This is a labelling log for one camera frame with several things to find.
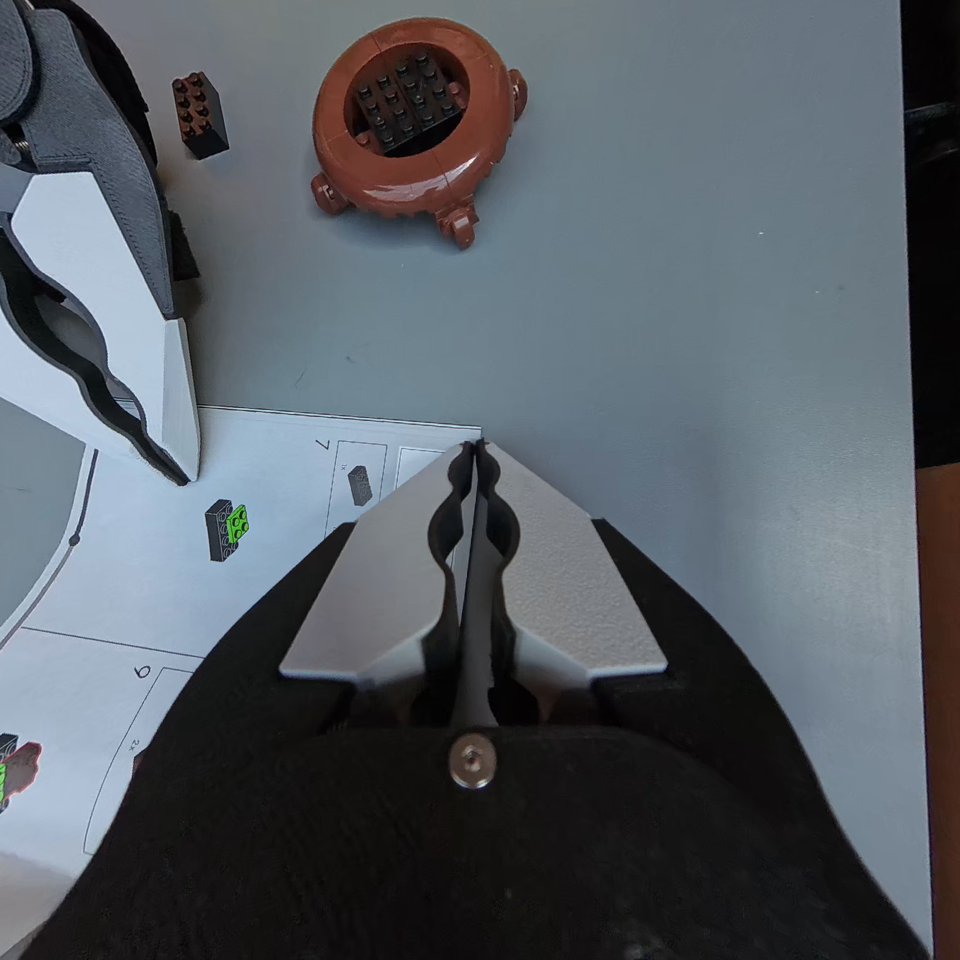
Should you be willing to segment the round brown black brick base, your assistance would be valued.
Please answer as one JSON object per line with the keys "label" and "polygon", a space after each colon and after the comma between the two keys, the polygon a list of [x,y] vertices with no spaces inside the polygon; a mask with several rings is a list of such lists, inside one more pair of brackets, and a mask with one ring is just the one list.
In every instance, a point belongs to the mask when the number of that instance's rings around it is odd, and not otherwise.
{"label": "round brown black brick base", "polygon": [[467,249],[479,220],[475,192],[503,159],[528,96],[522,73],[461,23],[383,25],[340,54],[318,89],[314,201],[329,215],[427,214]]}

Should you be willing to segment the building instruction booklet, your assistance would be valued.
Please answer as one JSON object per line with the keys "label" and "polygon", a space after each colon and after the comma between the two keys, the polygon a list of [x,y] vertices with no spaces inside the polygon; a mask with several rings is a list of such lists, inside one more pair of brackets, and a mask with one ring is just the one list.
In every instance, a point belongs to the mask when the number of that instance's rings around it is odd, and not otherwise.
{"label": "building instruction booklet", "polygon": [[135,759],[246,610],[478,426],[202,406],[198,479],[85,450],[66,530],[2,627],[2,954],[114,819]]}

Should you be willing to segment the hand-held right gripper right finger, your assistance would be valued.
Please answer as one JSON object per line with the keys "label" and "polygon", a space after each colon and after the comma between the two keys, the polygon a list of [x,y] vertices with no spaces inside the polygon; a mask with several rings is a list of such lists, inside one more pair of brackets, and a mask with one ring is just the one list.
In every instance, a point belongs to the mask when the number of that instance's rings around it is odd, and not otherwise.
{"label": "hand-held right gripper right finger", "polygon": [[598,682],[660,676],[668,660],[592,517],[506,453],[475,446],[490,601],[487,701],[500,726],[546,723]]}

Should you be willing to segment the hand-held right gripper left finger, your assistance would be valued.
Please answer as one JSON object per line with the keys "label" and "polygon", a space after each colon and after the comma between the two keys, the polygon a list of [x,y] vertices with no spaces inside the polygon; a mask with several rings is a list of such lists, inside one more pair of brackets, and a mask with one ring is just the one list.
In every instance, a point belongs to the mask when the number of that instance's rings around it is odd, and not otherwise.
{"label": "hand-held right gripper left finger", "polygon": [[291,680],[351,686],[354,713],[447,725],[463,662],[476,443],[443,452],[355,522],[285,654]]}

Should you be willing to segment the black toy brick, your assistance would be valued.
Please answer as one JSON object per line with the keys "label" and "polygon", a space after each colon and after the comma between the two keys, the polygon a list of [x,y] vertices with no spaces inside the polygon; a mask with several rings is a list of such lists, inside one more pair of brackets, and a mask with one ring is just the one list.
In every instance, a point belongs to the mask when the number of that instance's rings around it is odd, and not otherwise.
{"label": "black toy brick", "polygon": [[172,91],[181,141],[197,161],[230,150],[219,92],[206,73],[174,78]]}

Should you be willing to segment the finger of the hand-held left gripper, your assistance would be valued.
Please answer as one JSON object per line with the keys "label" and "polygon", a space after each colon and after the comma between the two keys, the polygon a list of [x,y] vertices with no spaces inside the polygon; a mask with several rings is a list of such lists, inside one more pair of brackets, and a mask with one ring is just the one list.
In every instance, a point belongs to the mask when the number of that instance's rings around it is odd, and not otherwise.
{"label": "finger of the hand-held left gripper", "polygon": [[47,325],[33,275],[19,255],[4,250],[1,260],[2,399],[102,454],[186,486],[187,474],[150,440],[143,421],[114,399],[102,371]]}
{"label": "finger of the hand-held left gripper", "polygon": [[107,387],[196,481],[201,431],[186,324],[157,305],[93,174],[6,172],[6,251],[65,295],[97,339]]}

